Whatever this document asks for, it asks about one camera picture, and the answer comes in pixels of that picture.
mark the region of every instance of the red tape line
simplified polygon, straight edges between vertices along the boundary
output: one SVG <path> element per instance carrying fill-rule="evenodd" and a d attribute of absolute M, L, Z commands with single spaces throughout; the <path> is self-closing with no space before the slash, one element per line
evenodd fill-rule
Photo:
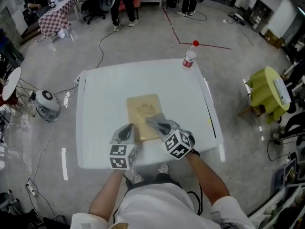
<path fill-rule="evenodd" d="M 170 18 L 168 17 L 166 10 L 165 10 L 164 8 L 162 8 L 162 9 L 163 9 L 163 11 L 164 11 L 164 13 L 165 13 L 165 15 L 166 15 L 166 17 L 167 17 L 167 19 L 168 19 L 168 22 L 170 23 L 170 25 L 172 25 L 172 22 L 171 22 Z M 174 33 L 174 35 L 176 36 L 176 39 L 177 39 L 177 41 L 178 41 L 179 44 L 192 45 L 192 43 L 180 42 L 179 37 L 177 36 L 177 34 L 176 34 L 175 29 L 173 28 L 173 26 L 172 26 L 172 30 L 173 30 L 173 33 Z M 232 50 L 232 48 L 226 48 L 226 47 L 214 46 L 214 45 L 208 45 L 208 44 L 199 44 L 199 46 L 206 46 L 206 47 L 222 48 L 222 49 L 229 49 L 229 50 Z"/>

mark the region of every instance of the bottle label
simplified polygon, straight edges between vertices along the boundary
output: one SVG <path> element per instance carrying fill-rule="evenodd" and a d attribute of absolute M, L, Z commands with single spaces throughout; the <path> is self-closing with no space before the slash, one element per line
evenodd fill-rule
<path fill-rule="evenodd" d="M 183 65 L 186 67 L 186 68 L 191 68 L 193 62 L 195 61 L 195 59 L 193 58 L 190 58 L 189 56 L 187 56 L 187 54 L 185 55 L 184 57 L 184 60 L 183 60 Z"/>
<path fill-rule="evenodd" d="M 189 61 L 186 61 L 186 60 L 184 59 L 182 64 L 183 64 L 186 68 L 191 68 L 193 62 L 189 62 Z"/>

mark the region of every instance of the plastic bottle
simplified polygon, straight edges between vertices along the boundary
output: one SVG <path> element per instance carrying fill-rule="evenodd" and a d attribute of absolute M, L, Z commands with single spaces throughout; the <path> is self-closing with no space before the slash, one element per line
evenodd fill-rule
<path fill-rule="evenodd" d="M 197 56 L 197 54 L 194 52 L 194 50 L 198 47 L 198 45 L 199 45 L 198 41 L 193 41 L 192 46 L 186 51 L 186 54 L 184 56 L 184 60 L 182 63 L 184 67 L 191 68 L 191 66 Z"/>

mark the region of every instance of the concrete floor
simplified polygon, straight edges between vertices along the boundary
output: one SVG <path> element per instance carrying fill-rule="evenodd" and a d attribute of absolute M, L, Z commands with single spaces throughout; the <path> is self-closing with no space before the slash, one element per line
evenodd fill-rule
<path fill-rule="evenodd" d="M 178 15 L 175 9 L 168 9 L 167 14 L 172 23 L 170 25 L 161 8 L 146 5 L 139 9 L 140 23 L 132 28 L 127 26 L 126 13 L 121 13 L 120 31 L 101 43 L 104 51 L 101 67 L 126 62 L 182 58 L 189 45 L 178 43 L 172 26 L 180 42 L 198 40 L 202 44 L 231 48 L 198 48 L 196 60 L 210 87 L 224 136 L 225 157 L 220 159 L 218 149 L 202 156 L 224 180 L 245 213 L 249 214 L 269 198 L 273 171 L 285 158 L 270 162 L 267 157 L 266 145 L 271 131 L 277 128 L 276 123 L 266 125 L 265 116 L 237 115 L 245 107 L 244 98 L 247 92 L 243 79 L 248 80 L 251 74 L 265 66 L 271 66 L 281 73 L 290 66 L 290 62 L 282 50 L 267 44 L 250 28 L 223 23 L 224 19 L 229 20 L 227 12 L 213 9 L 205 3 L 199 4 L 197 10 L 203 12 L 208 20 L 190 20 Z M 21 77 L 39 89 L 55 93 L 72 88 L 74 79 L 82 70 L 96 67 L 101 60 L 98 44 L 101 38 L 113 30 L 110 15 L 106 16 L 106 20 L 96 18 L 90 25 L 76 21 L 73 13 L 69 17 L 73 28 L 72 37 L 56 40 L 52 44 L 49 40 L 34 42 L 24 53 Z M 196 18 L 202 19 L 202 16 L 197 13 Z M 63 102 L 65 93 L 58 97 Z M 74 213 L 88 211 L 90 202 L 111 173 L 110 170 L 85 170 L 78 166 L 76 100 L 77 90 L 69 98 L 49 146 L 41 155 L 35 178 L 39 192 L 49 201 L 55 214 L 63 214 L 68 219 Z M 14 196 L 21 200 L 24 211 L 32 208 L 24 188 L 30 177 L 28 170 L 33 174 L 39 152 L 45 147 L 52 127 L 52 124 L 46 123 L 39 116 L 31 118 L 23 115 L 12 119 L 5 133 L 6 144 L 0 147 L 0 191 L 11 189 Z M 63 179 L 62 174 L 63 147 L 66 148 L 68 181 Z M 284 147 L 270 145 L 270 155 L 276 157 L 294 149 L 294 144 Z M 172 162 L 171 167 L 170 174 L 181 182 L 186 191 L 199 192 L 198 183 L 185 161 Z M 137 168 L 137 171 L 144 176 L 152 176 L 157 173 L 157 168 Z M 122 185 L 117 204 L 125 190 L 126 186 Z M 32 198 L 32 201 L 43 216 L 51 217 L 51 210 L 43 198 Z M 204 198 L 204 215 L 209 214 L 209 207 L 209 202 Z"/>

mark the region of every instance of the white shirt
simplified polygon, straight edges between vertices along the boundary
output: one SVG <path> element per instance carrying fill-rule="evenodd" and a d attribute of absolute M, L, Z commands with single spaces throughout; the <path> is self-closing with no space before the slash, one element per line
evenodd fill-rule
<path fill-rule="evenodd" d="M 125 229 L 254 229 L 237 200 L 224 197 L 213 204 L 215 221 L 198 216 L 187 193 L 170 183 L 153 184 L 129 191 L 111 228 Z M 115 225 L 124 223 L 127 227 Z M 71 229 L 108 229 L 108 222 L 90 214 L 72 216 Z"/>

